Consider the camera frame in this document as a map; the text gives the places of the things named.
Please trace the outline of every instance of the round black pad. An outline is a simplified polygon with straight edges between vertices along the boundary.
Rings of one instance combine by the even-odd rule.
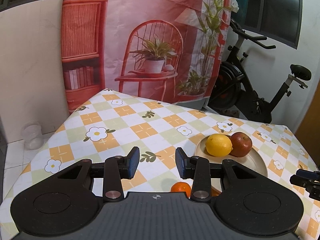
[[[92,221],[99,210],[98,199],[74,181],[43,180],[18,194],[11,205],[18,230],[33,236],[56,236]]]
[[[212,205],[227,226],[251,236],[293,232],[303,215],[300,198],[267,178],[238,179]]]
[[[245,196],[243,204],[247,209],[258,214],[272,213],[281,206],[276,196],[266,192],[255,192]]]
[[[33,203],[36,210],[45,214],[55,214],[66,210],[71,204],[69,196],[59,192],[45,193]]]

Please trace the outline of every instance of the bike seat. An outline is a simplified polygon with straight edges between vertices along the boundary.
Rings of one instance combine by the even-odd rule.
[[[290,66],[290,69],[291,69],[291,73],[296,78],[299,78],[299,79],[302,79],[302,80],[306,80],[306,81],[311,79],[311,71],[308,70],[306,67],[303,67],[301,65],[292,64]]]

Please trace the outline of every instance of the exercise bike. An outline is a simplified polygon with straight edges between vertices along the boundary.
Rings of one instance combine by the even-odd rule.
[[[282,84],[271,102],[260,98],[253,90],[249,78],[242,66],[242,61],[248,56],[245,52],[241,59],[238,58],[238,52],[244,40],[250,40],[264,49],[275,49],[276,46],[265,46],[259,41],[266,40],[266,36],[253,37],[245,33],[241,26],[231,19],[230,27],[233,32],[238,34],[238,41],[234,46],[229,46],[230,54],[226,61],[222,62],[219,69],[218,78],[213,87],[208,106],[219,114],[224,114],[226,109],[236,106],[239,111],[250,121],[271,123],[271,112],[279,103],[284,94],[290,96],[289,86],[292,81],[299,83],[300,87],[308,88],[301,80],[311,79],[311,72],[300,65],[291,65],[292,75],[288,75],[287,80]]]

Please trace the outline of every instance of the tablecloth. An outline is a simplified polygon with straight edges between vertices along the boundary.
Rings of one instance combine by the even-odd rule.
[[[177,147],[192,156],[203,137],[238,131],[252,139],[254,149],[267,166],[268,178],[301,198],[304,215],[296,233],[303,239],[316,239],[320,231],[320,202],[310,199],[305,189],[292,186],[289,178],[299,168],[315,171],[317,167],[286,126],[230,118],[105,89],[71,114],[10,189],[0,206],[2,240],[18,232],[10,215],[13,198],[78,160],[103,162],[114,155],[125,156],[133,146],[138,146],[140,163],[132,180],[122,180],[125,193],[170,191],[175,182],[182,180],[174,160]],[[95,179],[93,192],[102,194],[102,179]]]

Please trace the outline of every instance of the red apple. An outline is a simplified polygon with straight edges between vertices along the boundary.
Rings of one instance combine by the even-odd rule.
[[[244,157],[252,149],[252,140],[243,132],[236,132],[230,136],[233,150],[230,155],[234,157]]]

